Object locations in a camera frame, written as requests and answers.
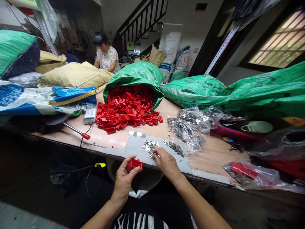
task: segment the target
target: plastic mug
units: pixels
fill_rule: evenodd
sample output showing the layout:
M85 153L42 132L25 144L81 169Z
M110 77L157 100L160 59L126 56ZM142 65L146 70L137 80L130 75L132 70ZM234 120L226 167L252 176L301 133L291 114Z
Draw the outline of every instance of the plastic mug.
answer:
M273 130L273 126L265 121L251 121L248 125L242 126L241 129L246 132L266 134Z

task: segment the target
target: hand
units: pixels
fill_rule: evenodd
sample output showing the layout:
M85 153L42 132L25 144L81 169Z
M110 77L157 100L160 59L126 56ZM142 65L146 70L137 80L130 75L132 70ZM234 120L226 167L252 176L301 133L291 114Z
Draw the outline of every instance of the hand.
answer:
M131 187L131 181L140 172L140 167L131 169L128 166L130 160L135 157L136 155L126 158L117 170L114 190L110 199L116 205L119 204L123 206L126 203Z
M153 158L171 183L179 180L179 178L183 176L177 165L176 159L164 148L155 148L153 153Z

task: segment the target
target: yellow tag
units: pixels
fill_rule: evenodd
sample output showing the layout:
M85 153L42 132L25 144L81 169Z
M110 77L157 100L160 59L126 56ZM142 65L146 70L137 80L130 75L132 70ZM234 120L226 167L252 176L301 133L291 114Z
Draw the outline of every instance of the yellow tag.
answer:
M95 164L95 168L98 167L99 165L100 165L102 168L106 166L106 164L104 164L104 163L96 163L96 164Z

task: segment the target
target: left hand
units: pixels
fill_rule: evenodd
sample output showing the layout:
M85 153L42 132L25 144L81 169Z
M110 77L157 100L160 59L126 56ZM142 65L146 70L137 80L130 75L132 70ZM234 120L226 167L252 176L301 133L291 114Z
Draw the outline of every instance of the left hand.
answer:
M114 190L111 196L111 201L114 204L124 205L128 199L131 182L133 178L140 172L140 167L131 169L128 164L136 155L126 158L119 169L117 170L117 177L115 179Z

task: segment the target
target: stair railing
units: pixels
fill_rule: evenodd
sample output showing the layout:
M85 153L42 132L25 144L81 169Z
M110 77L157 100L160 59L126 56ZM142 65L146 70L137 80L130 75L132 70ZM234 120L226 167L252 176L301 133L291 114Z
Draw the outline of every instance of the stair railing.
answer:
M168 0L142 0L140 2L114 36L113 46L119 57L127 50L128 41L138 41L164 17L167 3Z

